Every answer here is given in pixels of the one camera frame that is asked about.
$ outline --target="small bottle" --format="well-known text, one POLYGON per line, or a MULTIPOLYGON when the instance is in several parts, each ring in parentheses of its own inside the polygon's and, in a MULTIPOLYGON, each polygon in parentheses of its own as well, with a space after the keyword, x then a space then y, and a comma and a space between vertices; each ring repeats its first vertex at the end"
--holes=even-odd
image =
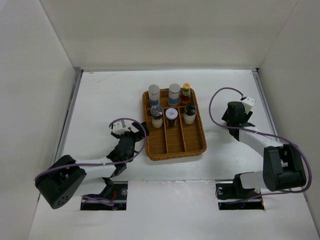
POLYGON ((165 111, 165 123, 167 127, 174 127, 177 125, 177 117, 178 117, 178 111, 174 108, 169 108, 167 111, 165 111))
POLYGON ((190 83, 183 84, 183 89, 181 90, 181 103, 187 105, 190 102, 190 83))
POLYGON ((160 104, 160 88, 158 85, 150 85, 148 89, 150 106, 160 104))
POLYGON ((183 111, 183 121, 186 124, 193 124, 196 119, 197 108, 193 103, 189 103, 183 111))
POLYGON ((162 127, 162 124, 164 123, 163 120, 163 113, 164 110, 161 106, 153 106, 151 107, 151 115, 152 115, 152 120, 151 120, 151 124, 154 128, 158 129, 162 127))
POLYGON ((180 85, 177 83, 172 83, 169 87, 169 97, 168 97, 168 105, 170 107, 176 107, 179 104, 180 98, 180 85))

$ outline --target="white jar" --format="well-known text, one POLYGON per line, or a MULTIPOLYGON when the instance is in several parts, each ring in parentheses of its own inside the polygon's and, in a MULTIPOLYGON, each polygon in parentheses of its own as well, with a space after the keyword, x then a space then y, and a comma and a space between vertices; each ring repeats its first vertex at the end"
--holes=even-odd
POLYGON ((151 119, 151 124, 154 128, 159 129, 162 127, 164 120, 163 120, 163 113, 164 110, 161 106, 153 106, 151 107, 151 115, 152 115, 152 119, 151 119))
POLYGON ((160 88, 158 85, 150 85, 148 89, 150 106, 160 104, 160 88))
POLYGON ((189 103, 183 111, 183 121, 185 124, 193 124, 196 120, 197 108, 193 103, 189 103))
POLYGON ((180 85, 177 83, 173 83, 169 87, 169 96, 168 96, 168 105, 170 107, 176 107, 179 104, 180 98, 180 85))

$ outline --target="tray divider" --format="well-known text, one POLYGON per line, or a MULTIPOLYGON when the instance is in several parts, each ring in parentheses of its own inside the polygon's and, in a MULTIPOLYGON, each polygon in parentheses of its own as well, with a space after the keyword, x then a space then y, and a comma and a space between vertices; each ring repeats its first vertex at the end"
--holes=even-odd
POLYGON ((186 147, 186 141, 185 141, 185 136, 184 136, 184 129, 182 127, 182 120, 181 120, 181 108, 178 109, 178 118, 179 118, 179 121, 180 121, 180 130, 181 130, 181 134, 182 134, 182 141, 183 141, 183 148, 184 148, 184 151, 187 152, 187 147, 186 147))
POLYGON ((164 128, 165 150, 166 150, 166 153, 168 153, 169 150, 168 150, 168 140, 167 140, 166 117, 164 113, 162 114, 162 117, 163 117, 163 128, 164 128))

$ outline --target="wicker tray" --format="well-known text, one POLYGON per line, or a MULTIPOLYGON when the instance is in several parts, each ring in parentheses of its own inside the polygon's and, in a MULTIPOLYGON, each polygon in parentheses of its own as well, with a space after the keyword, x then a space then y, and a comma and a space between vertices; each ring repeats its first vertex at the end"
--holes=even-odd
MULTIPOLYGON (((142 95, 143 116, 147 123, 150 135, 147 138, 145 152, 153 161, 192 157, 204 153, 207 149, 207 143, 202 126, 199 107, 195 95, 195 91, 191 91, 191 103, 196 106, 197 114, 195 122, 191 125, 185 124, 183 119, 183 110, 185 105, 173 107, 178 111, 178 119, 176 126, 167 127, 165 124, 165 113, 163 113, 163 125, 160 128, 155 128, 151 124, 151 106, 149 104, 149 94, 146 91, 142 95)), ((169 90, 160 90, 160 106, 164 112, 171 108, 168 105, 169 90)))

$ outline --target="white enclosure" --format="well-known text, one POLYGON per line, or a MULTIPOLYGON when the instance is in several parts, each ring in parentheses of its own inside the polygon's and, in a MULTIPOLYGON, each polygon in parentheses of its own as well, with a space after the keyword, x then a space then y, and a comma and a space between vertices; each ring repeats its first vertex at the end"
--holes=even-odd
POLYGON ((0 238, 28 238, 74 68, 259 68, 276 130, 309 158, 319 229, 319 42, 318 0, 0 0, 0 238))

